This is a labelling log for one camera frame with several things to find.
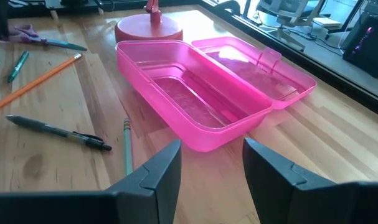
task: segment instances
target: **green pencil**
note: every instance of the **green pencil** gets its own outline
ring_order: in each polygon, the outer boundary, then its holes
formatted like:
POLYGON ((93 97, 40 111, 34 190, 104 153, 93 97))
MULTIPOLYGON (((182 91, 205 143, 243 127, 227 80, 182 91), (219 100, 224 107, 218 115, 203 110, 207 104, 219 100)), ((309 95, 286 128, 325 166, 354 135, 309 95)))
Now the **green pencil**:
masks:
POLYGON ((131 122, 129 118, 124 120, 124 151, 125 151, 125 174, 133 172, 132 162, 132 142, 131 142, 131 122))

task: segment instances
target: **black pen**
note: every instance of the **black pen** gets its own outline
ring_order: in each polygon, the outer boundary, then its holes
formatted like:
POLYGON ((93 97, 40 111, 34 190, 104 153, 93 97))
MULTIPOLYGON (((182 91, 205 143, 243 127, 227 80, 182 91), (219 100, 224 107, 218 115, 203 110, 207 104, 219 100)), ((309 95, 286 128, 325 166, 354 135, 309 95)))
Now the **black pen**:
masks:
POLYGON ((6 119, 18 126, 31 129, 33 131, 55 134, 57 136, 77 141, 93 149, 106 151, 110 151, 112 149, 111 146, 106 145, 101 138, 89 134, 80 134, 76 131, 66 131, 34 119, 25 118, 23 116, 6 115, 6 119))

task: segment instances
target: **computer tower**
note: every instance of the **computer tower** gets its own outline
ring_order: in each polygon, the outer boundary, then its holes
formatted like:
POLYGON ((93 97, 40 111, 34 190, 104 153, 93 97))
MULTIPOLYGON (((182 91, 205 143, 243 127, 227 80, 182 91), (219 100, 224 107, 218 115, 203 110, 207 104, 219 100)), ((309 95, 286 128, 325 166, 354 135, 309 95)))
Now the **computer tower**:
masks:
POLYGON ((378 17, 367 17, 343 54, 343 59, 378 78, 378 17))
POLYGON ((358 18, 358 20, 353 24, 353 27, 348 33, 348 36, 345 38, 343 44, 341 45, 342 48, 346 49, 349 45, 349 43, 352 41, 352 39, 356 36, 357 32, 359 31, 360 26, 366 21, 368 17, 377 17, 378 18, 378 0, 375 0, 376 2, 373 3, 372 1, 369 1, 361 16, 358 18))

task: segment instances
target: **green marker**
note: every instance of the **green marker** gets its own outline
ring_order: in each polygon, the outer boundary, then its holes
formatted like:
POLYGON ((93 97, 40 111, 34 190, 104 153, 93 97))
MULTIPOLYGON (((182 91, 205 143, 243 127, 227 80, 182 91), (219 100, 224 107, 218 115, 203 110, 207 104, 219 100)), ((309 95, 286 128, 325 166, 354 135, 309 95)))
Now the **green marker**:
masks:
POLYGON ((21 67, 24 65, 24 62, 26 62, 28 58, 29 52, 24 51, 19 58, 19 61, 17 62, 17 65, 13 68, 13 71, 10 73, 10 75, 7 77, 7 82, 13 82, 13 80, 17 77, 17 74, 20 72, 21 67))

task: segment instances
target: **purple scissors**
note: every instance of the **purple scissors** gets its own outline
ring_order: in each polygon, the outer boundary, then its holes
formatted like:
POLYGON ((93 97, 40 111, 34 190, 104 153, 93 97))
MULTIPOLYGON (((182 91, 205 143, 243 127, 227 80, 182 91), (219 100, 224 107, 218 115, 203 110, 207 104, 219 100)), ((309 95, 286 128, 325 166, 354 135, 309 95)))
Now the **purple scissors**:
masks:
POLYGON ((15 26, 14 29, 9 30, 9 41, 11 42, 20 42, 20 43, 38 43, 44 45, 51 45, 56 47, 63 47, 66 49, 73 49, 73 50, 83 50, 86 51, 85 47, 70 44, 68 42, 64 42, 61 40, 52 40, 41 38, 35 32, 34 27, 31 24, 23 24, 19 26, 15 26))

